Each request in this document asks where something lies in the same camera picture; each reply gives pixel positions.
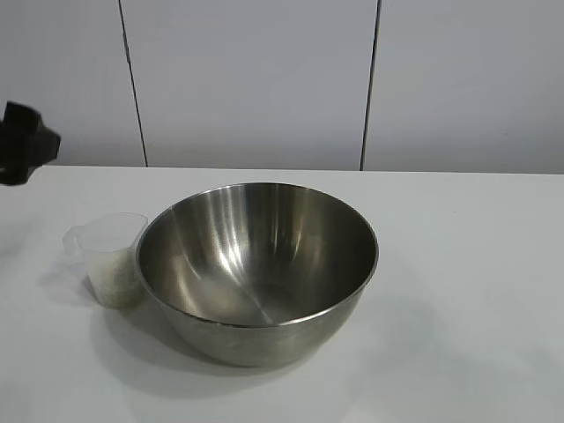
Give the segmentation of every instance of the stainless steel bowl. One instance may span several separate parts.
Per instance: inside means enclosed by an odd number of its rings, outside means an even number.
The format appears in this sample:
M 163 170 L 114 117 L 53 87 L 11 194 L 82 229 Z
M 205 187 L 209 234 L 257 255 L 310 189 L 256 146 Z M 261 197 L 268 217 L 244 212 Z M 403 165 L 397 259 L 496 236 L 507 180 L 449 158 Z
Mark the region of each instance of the stainless steel bowl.
M 376 267 L 370 225 L 314 189 L 243 183 L 186 198 L 145 230 L 137 265 L 197 350 L 277 366 L 329 339 Z

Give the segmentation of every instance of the plastic measuring cup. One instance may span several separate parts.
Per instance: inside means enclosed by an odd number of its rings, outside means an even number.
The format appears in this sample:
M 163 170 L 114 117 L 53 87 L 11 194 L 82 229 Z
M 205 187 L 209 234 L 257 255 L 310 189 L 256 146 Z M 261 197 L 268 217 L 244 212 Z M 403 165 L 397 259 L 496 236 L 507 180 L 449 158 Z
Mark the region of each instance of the plastic measuring cup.
M 115 213 L 84 226 L 74 226 L 63 237 L 68 255 L 82 253 L 98 302 L 107 308 L 127 308 L 141 299 L 144 289 L 134 266 L 139 235 L 147 218 Z

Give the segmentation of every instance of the cup handle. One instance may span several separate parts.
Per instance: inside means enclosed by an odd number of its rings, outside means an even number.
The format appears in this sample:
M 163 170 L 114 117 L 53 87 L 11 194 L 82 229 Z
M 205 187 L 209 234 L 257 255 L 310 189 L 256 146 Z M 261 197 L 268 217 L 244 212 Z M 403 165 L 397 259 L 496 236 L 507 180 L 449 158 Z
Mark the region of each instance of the cup handle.
M 64 254 L 69 257 L 78 258 L 80 256 L 78 236 L 80 235 L 80 232 L 82 232 L 82 228 L 83 226 L 73 226 L 63 237 Z

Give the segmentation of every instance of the white table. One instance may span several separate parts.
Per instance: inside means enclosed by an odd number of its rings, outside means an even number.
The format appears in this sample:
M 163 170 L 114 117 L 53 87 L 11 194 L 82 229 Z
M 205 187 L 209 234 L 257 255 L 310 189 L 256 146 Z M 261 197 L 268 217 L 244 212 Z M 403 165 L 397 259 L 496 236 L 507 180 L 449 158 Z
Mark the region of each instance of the white table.
M 108 311 L 61 238 L 233 182 L 307 185 L 372 223 L 381 260 L 319 352 L 194 358 L 151 303 Z M 564 421 L 564 176 L 46 167 L 0 187 L 0 421 Z

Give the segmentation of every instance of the white powder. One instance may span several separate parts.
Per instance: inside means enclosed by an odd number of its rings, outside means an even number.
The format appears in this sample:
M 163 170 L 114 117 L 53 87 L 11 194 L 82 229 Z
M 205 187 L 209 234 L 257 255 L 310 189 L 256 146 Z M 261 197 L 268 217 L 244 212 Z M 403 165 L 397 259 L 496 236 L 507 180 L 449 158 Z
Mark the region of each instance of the white powder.
M 127 308 L 141 299 L 144 289 L 133 265 L 133 253 L 134 249 L 88 253 L 86 269 L 102 306 Z

